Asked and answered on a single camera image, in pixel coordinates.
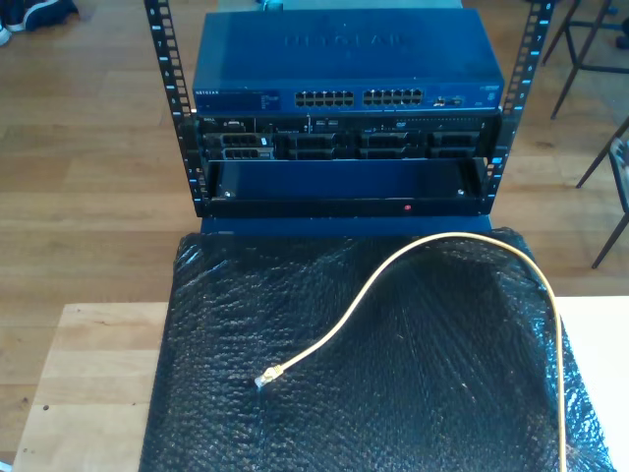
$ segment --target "shoe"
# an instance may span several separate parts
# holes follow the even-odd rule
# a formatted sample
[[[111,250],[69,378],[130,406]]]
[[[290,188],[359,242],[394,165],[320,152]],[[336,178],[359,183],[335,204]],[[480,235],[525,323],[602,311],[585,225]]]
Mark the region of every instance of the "shoe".
[[[5,12],[7,29],[33,31],[63,23],[71,13],[78,13],[72,0],[9,0]]]
[[[4,28],[2,18],[0,18],[0,46],[5,45],[11,39],[11,32]]]
[[[0,46],[6,44],[11,39],[11,32],[4,26],[4,4],[0,0]]]

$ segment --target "white table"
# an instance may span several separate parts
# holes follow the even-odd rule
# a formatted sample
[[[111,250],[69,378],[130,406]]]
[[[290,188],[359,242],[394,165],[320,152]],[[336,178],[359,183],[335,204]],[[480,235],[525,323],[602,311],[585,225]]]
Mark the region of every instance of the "white table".
[[[558,303],[611,458],[629,471],[629,297]],[[16,471],[137,472],[166,309],[166,303],[65,307]]]
[[[619,472],[629,471],[629,297],[557,303],[611,460]]]

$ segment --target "chair leg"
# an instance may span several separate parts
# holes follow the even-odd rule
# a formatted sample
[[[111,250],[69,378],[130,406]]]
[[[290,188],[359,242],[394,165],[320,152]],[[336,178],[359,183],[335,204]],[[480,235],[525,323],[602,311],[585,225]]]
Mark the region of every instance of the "chair leg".
[[[592,264],[592,268],[598,268],[599,267],[599,264],[602,262],[604,257],[607,255],[607,253],[609,252],[611,247],[618,240],[618,237],[625,230],[625,228],[627,227],[627,224],[629,224],[629,213],[625,213],[622,216],[622,219],[618,223],[618,226],[616,226],[616,229],[613,230],[613,233],[611,233],[611,236],[609,236],[609,239],[607,240],[607,242],[605,243],[604,247],[602,248],[602,251],[600,251],[600,254],[597,257],[597,260]]]
[[[570,23],[570,20],[572,20],[572,17],[576,13],[577,8],[579,8],[580,4],[581,4],[581,0],[574,0],[572,2],[572,6],[570,7],[570,10],[568,11],[568,14],[566,15],[566,18],[564,18],[563,22],[561,22],[561,26],[559,27],[559,30],[557,31],[556,35],[552,39],[552,43],[548,47],[548,51],[546,52],[545,56],[542,59],[542,65],[543,66],[546,65],[546,61],[550,57],[550,54],[552,54],[552,51],[554,51],[554,48],[556,47],[557,43],[559,42],[559,39],[561,38],[561,36],[565,32],[568,31],[568,24]]]
[[[599,31],[600,25],[602,24],[602,20],[604,19],[605,14],[607,13],[607,10],[609,9],[610,5],[611,5],[611,0],[604,0],[602,2],[602,6],[600,7],[599,14],[597,15],[597,19],[595,20],[592,26],[592,29],[590,30],[590,33],[588,34],[588,37],[586,38],[586,42],[583,45],[583,49],[581,49],[581,52],[579,53],[579,57],[577,57],[577,63],[572,66],[572,71],[570,72],[570,76],[568,77],[568,80],[566,81],[566,85],[563,87],[563,90],[561,91],[561,95],[559,96],[559,99],[557,100],[557,104],[555,105],[554,110],[552,111],[552,115],[550,115],[551,120],[554,120],[556,118],[557,112],[559,111],[559,108],[561,108],[561,105],[563,104],[563,100],[565,100],[566,95],[568,94],[568,91],[570,91],[570,88],[572,87],[572,83],[577,77],[577,73],[579,72],[579,69],[581,69],[581,66],[583,65],[583,61],[586,58],[588,51],[590,50],[590,46],[592,46],[592,41],[594,41],[594,38],[597,35],[597,32]]]
[[[624,121],[624,123],[620,125],[620,128],[618,128],[616,132],[613,134],[613,136],[609,139],[605,147],[599,153],[597,158],[594,159],[594,162],[592,162],[592,165],[590,165],[590,167],[588,168],[586,173],[583,175],[583,177],[581,177],[581,180],[577,184],[577,189],[580,189],[581,187],[583,187],[583,184],[586,183],[586,181],[590,178],[592,173],[595,170],[597,170],[597,167],[599,167],[600,163],[602,162],[603,159],[605,159],[605,157],[607,156],[607,153],[611,149],[611,144],[613,143],[613,140],[615,140],[616,138],[620,138],[622,135],[625,134],[627,130],[629,130],[629,116]]]

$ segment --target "netgear logo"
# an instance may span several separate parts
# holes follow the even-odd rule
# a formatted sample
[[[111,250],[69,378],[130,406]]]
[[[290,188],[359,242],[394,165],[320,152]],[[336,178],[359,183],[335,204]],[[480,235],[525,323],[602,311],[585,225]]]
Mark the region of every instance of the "netgear logo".
[[[399,34],[294,34],[284,37],[284,45],[288,47],[364,47],[389,46],[395,47],[403,43]]]

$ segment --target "metal stand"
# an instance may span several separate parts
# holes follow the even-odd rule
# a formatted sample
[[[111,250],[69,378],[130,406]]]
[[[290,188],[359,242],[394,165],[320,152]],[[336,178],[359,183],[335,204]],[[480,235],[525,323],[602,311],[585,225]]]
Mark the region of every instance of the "metal stand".
[[[568,80],[566,81],[566,84],[563,87],[563,90],[561,91],[561,95],[559,96],[559,99],[557,100],[557,104],[555,105],[554,110],[552,111],[552,115],[550,116],[550,119],[554,120],[556,118],[557,112],[559,111],[559,108],[561,108],[561,105],[563,104],[563,101],[565,100],[566,95],[568,94],[568,91],[570,91],[570,88],[572,87],[572,83],[574,82],[575,78],[577,77],[577,73],[580,70],[591,71],[591,72],[608,72],[612,74],[629,74],[629,69],[624,69],[624,68],[619,68],[619,67],[606,67],[606,66],[589,66],[583,63],[599,29],[622,31],[620,25],[610,25],[610,24],[605,24],[602,22],[602,20],[604,19],[604,16],[607,15],[611,11],[611,1],[612,0],[602,1],[602,4],[600,5],[599,13],[597,14],[597,18],[595,19],[593,23],[591,23],[591,22],[576,22],[572,20],[572,17],[576,13],[577,8],[579,8],[579,6],[581,5],[581,0],[574,0],[572,7],[570,7],[570,10],[568,11],[568,14],[566,15],[566,18],[564,18],[563,22],[561,23],[561,26],[559,27],[557,34],[552,39],[552,43],[550,44],[550,47],[548,48],[546,55],[543,57],[542,65],[545,66],[546,61],[550,57],[550,54],[552,54],[552,51],[557,45],[557,42],[559,42],[559,38],[565,33],[566,42],[568,43],[568,51],[570,52],[570,59],[572,61],[572,71],[570,72],[570,75],[568,76]],[[586,42],[584,43],[583,48],[579,52],[578,56],[574,48],[574,41],[572,40],[570,27],[581,27],[581,28],[590,29],[590,32],[588,33],[588,37],[586,38]]]
[[[611,170],[613,171],[613,176],[616,181],[616,188],[618,190],[618,197],[620,199],[620,203],[622,204],[622,209],[624,210],[625,214],[622,216],[622,219],[620,220],[616,228],[613,230],[613,233],[611,233],[611,236],[605,243],[604,247],[602,248],[602,251],[600,251],[600,254],[595,260],[594,264],[592,265],[592,268],[597,268],[600,265],[600,263],[602,262],[604,257],[607,255],[611,247],[618,240],[618,237],[620,236],[620,234],[622,234],[622,232],[627,227],[627,224],[629,224],[629,195],[627,195],[627,192],[623,183],[623,175],[622,175],[620,166],[618,165],[618,162],[616,162],[616,158],[610,152],[611,144],[613,143],[613,141],[616,138],[620,138],[627,130],[629,130],[629,117],[627,117],[624,123],[620,125],[620,128],[618,128],[618,130],[616,130],[613,136],[609,139],[605,147],[599,153],[599,155],[594,160],[594,162],[592,162],[592,165],[590,165],[590,167],[588,168],[584,176],[581,178],[581,180],[577,184],[577,189],[580,189],[581,187],[583,187],[583,184],[586,183],[586,181],[590,178],[592,173],[597,169],[597,167],[599,167],[602,160],[605,159],[605,156],[606,155],[609,156]]]
[[[144,6],[195,210],[197,216],[208,218],[212,215],[212,208],[195,136],[197,117],[188,97],[168,0],[144,0]],[[480,215],[488,215],[493,206],[538,68],[554,6],[555,0],[531,2],[531,10],[518,49],[518,59],[503,104],[502,126],[493,152],[486,156],[486,180]]]

